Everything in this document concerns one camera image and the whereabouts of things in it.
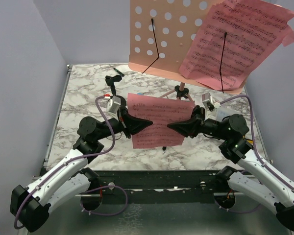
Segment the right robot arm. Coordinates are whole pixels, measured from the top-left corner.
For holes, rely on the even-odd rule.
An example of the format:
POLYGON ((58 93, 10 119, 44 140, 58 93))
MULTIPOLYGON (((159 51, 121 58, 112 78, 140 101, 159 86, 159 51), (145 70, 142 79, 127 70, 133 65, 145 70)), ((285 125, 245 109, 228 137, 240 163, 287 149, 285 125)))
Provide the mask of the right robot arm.
POLYGON ((223 140, 219 146, 222 155, 252 174, 258 182, 226 166, 217 174, 216 188, 220 191, 230 188, 247 195, 294 232, 294 181, 261 157, 256 146, 245 139, 249 128, 242 115, 233 114, 222 121, 204 119, 204 108, 196 106, 189 120, 170 123, 167 127, 184 137, 194 138, 202 133, 223 140))

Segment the pink sheet music pages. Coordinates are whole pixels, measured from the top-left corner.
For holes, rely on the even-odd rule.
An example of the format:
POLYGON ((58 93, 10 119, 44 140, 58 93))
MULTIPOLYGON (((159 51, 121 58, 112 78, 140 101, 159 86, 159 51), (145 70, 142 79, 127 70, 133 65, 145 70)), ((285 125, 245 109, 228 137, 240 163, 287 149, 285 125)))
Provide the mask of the pink sheet music pages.
POLYGON ((134 149, 148 149, 181 145, 184 137, 167 125, 190 119, 195 103, 129 93, 127 106, 130 115, 153 122, 132 137, 134 149))

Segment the pink music stand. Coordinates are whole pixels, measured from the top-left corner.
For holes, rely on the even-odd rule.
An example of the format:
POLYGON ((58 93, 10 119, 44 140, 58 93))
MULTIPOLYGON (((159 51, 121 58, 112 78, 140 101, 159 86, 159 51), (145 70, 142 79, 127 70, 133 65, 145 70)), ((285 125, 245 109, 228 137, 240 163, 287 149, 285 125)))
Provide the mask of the pink music stand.
POLYGON ((176 81, 181 87, 196 81, 184 78, 179 68, 201 23, 217 0, 130 1, 129 68, 176 81))

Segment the pink sheet music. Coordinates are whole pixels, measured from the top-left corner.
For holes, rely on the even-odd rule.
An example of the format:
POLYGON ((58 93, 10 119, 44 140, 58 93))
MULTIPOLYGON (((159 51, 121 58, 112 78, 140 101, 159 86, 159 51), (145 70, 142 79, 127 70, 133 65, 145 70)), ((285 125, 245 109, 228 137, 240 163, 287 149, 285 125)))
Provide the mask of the pink sheet music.
POLYGON ((213 5, 179 73, 216 91, 234 91, 280 45, 294 42, 294 11, 262 0, 213 5))

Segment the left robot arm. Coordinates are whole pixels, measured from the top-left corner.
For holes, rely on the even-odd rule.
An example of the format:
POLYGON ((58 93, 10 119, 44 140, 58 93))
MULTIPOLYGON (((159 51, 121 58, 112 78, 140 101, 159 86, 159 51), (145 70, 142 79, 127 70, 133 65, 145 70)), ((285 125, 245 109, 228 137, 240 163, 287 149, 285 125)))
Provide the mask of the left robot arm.
POLYGON ((93 117, 80 121, 79 138, 69 153, 51 170, 27 187, 18 185, 12 191, 10 212, 17 223, 29 232, 38 230, 48 219, 49 214, 80 193, 93 193, 98 189, 96 174, 85 169, 97 156, 106 154, 113 147, 104 150, 99 140, 108 136, 115 141, 115 134, 124 132, 131 137, 152 125, 152 121, 131 116, 126 108, 118 111, 119 117, 103 122, 93 117))

